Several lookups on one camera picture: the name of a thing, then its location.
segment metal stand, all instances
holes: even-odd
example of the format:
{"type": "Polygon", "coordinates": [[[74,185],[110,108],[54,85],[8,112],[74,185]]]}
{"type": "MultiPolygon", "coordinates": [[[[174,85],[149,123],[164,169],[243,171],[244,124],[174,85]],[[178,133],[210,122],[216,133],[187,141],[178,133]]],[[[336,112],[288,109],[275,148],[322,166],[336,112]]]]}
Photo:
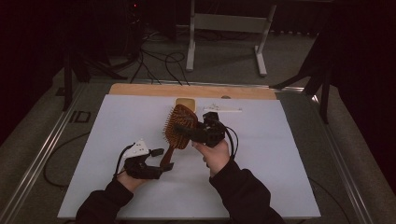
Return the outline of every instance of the metal stand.
{"type": "Polygon", "coordinates": [[[318,91],[320,86],[322,86],[322,94],[320,98],[320,108],[319,114],[322,117],[323,121],[328,124],[329,121],[327,119],[327,107],[329,103],[329,90],[330,90],[330,81],[332,76],[332,68],[330,66],[312,66],[306,70],[300,70],[299,74],[295,77],[291,77],[286,81],[283,81],[279,84],[269,86],[272,89],[281,90],[285,87],[288,87],[290,84],[301,80],[305,77],[311,77],[304,87],[303,93],[307,95],[314,96],[318,91]]]}
{"type": "Polygon", "coordinates": [[[112,72],[111,70],[107,69],[100,63],[92,60],[90,57],[82,53],[78,53],[75,49],[65,48],[64,49],[64,109],[63,111],[66,111],[73,101],[72,70],[75,72],[79,82],[89,82],[91,79],[91,75],[88,72],[86,63],[104,72],[106,75],[114,79],[120,79],[120,80],[127,79],[127,77],[122,77],[117,73],[112,72]]]}
{"type": "Polygon", "coordinates": [[[187,54],[186,70],[188,72],[193,71],[194,54],[195,54],[195,41],[194,41],[195,29],[234,31],[234,32],[262,34],[262,41],[260,42],[260,45],[255,46],[254,49],[255,49],[257,64],[260,70],[260,76],[262,77],[267,76],[267,70],[265,68],[264,58],[262,57],[262,49],[264,47],[265,40],[268,36],[275,11],[276,11],[276,5],[272,5],[267,18],[201,14],[201,13],[195,13],[195,0],[191,0],[190,44],[189,44],[189,52],[187,54]]]}

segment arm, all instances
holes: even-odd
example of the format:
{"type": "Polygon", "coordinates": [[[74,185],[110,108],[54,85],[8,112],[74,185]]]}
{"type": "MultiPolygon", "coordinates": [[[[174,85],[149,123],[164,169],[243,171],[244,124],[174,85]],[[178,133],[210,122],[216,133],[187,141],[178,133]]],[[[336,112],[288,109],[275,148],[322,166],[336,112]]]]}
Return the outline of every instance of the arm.
{"type": "Polygon", "coordinates": [[[78,209],[76,223],[114,223],[120,209],[132,200],[134,191],[146,181],[134,179],[122,172],[105,190],[96,190],[90,194],[78,209]]]}
{"type": "Polygon", "coordinates": [[[249,170],[241,170],[230,160],[227,142],[213,148],[192,143],[210,169],[209,182],[218,191],[231,218],[238,224],[283,224],[282,217],[270,207],[271,194],[249,170]]]}
{"type": "Polygon", "coordinates": [[[282,217],[270,207],[271,194],[249,170],[230,160],[209,179],[236,223],[280,224],[282,217]]]}

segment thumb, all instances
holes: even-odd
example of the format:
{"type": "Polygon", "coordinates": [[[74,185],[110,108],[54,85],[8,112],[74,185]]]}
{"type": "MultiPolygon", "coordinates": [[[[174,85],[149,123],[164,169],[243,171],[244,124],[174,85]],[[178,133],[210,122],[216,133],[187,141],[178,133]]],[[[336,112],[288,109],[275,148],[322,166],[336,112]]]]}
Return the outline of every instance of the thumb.
{"type": "Polygon", "coordinates": [[[197,143],[197,142],[193,142],[191,141],[191,144],[193,147],[195,147],[199,152],[201,152],[201,154],[203,154],[204,156],[207,154],[208,152],[208,148],[207,146],[205,146],[202,143],[197,143]]]}

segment white tabletop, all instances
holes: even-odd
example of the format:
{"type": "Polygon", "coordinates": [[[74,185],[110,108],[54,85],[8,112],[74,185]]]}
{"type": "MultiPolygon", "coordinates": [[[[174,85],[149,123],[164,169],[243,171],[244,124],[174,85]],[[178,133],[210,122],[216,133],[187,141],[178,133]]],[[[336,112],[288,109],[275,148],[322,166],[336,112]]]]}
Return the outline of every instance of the white tabletop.
{"type": "MultiPolygon", "coordinates": [[[[282,217],[320,217],[298,149],[278,100],[195,98],[202,121],[204,106],[242,108],[219,113],[219,120],[239,137],[235,161],[248,168],[271,191],[271,206],[282,217]]],[[[93,125],[58,217],[74,218],[93,190],[111,181],[120,152],[143,138],[148,148],[168,144],[163,126],[175,97],[107,95],[93,125]]],[[[162,156],[148,158],[158,166],[162,156]]],[[[175,163],[159,180],[149,181],[123,207],[125,219],[205,219],[228,217],[221,198],[208,182],[202,155],[188,145],[176,149],[175,163]]]]}

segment person's right hand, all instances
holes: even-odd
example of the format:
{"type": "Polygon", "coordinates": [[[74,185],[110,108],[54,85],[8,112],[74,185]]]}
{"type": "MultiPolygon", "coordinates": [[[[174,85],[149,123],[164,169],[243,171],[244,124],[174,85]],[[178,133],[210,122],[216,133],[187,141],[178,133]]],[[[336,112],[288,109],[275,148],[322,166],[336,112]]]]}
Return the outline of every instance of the person's right hand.
{"type": "Polygon", "coordinates": [[[204,161],[209,166],[211,177],[215,176],[230,160],[228,143],[224,139],[215,147],[207,147],[197,142],[192,142],[192,146],[204,156],[204,161]]]}

